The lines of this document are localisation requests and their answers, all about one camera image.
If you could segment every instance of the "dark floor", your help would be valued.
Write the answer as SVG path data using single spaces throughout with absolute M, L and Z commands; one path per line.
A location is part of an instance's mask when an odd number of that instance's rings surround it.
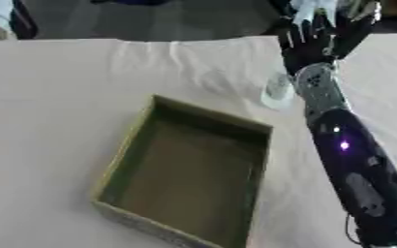
M 216 40 L 258 35 L 277 18 L 267 0 L 172 0 L 157 7 L 22 0 L 39 39 Z

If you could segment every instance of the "beige tablecloth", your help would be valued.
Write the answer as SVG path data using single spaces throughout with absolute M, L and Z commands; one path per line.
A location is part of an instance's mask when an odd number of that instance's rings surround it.
M 281 58 L 274 38 L 0 43 L 0 248 L 156 248 L 102 217 L 88 192 L 151 94 L 275 126 L 251 232 L 254 248 L 356 247 L 302 117 L 259 101 Z M 353 108 L 397 164 L 397 35 L 342 64 Z

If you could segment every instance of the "wire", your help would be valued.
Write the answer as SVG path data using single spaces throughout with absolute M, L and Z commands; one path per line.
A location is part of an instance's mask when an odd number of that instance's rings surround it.
M 360 241 L 356 241 L 355 239 L 353 239 L 353 237 L 351 237 L 350 234 L 350 214 L 348 214 L 346 216 L 346 221 L 345 221 L 345 233 L 346 233 L 346 237 L 354 244 L 358 244 L 361 245 Z

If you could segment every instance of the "green box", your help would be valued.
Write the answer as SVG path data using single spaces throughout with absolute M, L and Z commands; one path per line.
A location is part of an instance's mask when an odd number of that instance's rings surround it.
M 271 131 L 154 96 L 92 202 L 114 220 L 180 247 L 246 247 Z

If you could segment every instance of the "glowing light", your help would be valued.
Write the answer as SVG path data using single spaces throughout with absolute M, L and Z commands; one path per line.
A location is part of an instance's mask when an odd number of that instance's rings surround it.
M 346 151 L 346 150 L 348 150 L 348 149 L 350 148 L 350 144 L 349 144 L 348 142 L 346 142 L 346 141 L 342 141 L 342 142 L 340 143 L 340 148 L 341 148 L 343 151 Z

